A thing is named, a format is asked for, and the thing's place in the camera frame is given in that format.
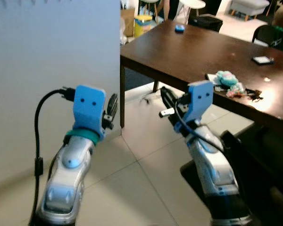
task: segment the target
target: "floor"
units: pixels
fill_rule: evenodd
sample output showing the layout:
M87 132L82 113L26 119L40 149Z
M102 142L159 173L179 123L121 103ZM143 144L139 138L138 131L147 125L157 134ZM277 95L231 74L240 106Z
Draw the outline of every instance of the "floor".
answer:
M263 22L218 15L224 20L221 33L250 41ZM125 128L122 136L99 144L85 178L85 193L78 226L208 226L210 214L181 177L180 167L191 160L181 135L168 119L153 84L125 94ZM173 89L176 94L181 91ZM217 134L233 134L253 122L212 105L202 122ZM41 191L45 178L41 180ZM0 189L0 226L27 225L33 203L34 178Z

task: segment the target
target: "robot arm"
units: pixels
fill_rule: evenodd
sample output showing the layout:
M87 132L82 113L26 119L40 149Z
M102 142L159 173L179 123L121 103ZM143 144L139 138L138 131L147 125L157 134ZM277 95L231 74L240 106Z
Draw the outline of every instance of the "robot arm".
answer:
M75 225L92 152L96 144L105 138L105 128L113 128L112 121L117 111L116 94L109 100L107 113L103 110L105 96L105 92L100 89L87 86L76 88L73 129L67 132L56 155L56 169L46 184L30 225Z
M223 145L200 123L203 113L213 103L213 84L209 81L191 83L189 91L181 98L163 87L161 96L168 109L159 115L169 116L174 130L185 137L211 213L211 224L250 225L250 212L239 195L233 169L223 155Z

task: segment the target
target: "teal band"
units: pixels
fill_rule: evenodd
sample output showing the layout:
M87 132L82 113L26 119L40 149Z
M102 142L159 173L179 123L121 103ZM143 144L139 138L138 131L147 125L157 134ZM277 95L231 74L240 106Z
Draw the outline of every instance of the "teal band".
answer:
M99 135L87 129L73 129L68 131L66 136L78 136L89 139L94 143L94 146L96 146L99 141Z

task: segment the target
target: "yellow container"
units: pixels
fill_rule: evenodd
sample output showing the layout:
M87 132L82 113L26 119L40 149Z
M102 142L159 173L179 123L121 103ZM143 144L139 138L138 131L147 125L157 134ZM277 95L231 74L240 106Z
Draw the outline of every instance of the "yellow container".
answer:
M152 16L138 15L134 17L134 37L139 37L151 29Z

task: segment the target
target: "dark brown table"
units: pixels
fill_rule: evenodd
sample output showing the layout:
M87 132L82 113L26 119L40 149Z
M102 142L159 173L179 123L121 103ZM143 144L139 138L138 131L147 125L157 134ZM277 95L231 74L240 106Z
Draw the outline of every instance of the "dark brown table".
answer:
M283 132L282 51L189 25L178 34L175 25L166 21L121 47L121 127L125 125L124 67L182 91L188 83L204 80L206 73L229 70L245 87L262 91L264 99L254 102L214 92L214 104ZM251 61L258 56L272 57L275 63L258 66Z

